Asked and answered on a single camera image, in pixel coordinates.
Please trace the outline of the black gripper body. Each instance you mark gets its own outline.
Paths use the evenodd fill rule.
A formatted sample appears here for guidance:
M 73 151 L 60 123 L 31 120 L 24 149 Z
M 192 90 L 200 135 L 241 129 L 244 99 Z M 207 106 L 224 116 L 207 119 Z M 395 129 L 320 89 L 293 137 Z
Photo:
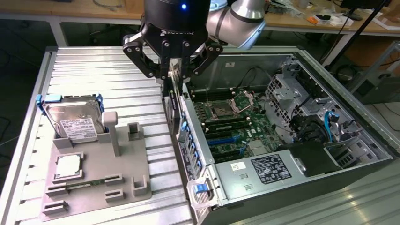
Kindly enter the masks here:
M 144 1 L 141 36 L 160 57 L 193 54 L 208 39 L 208 0 Z

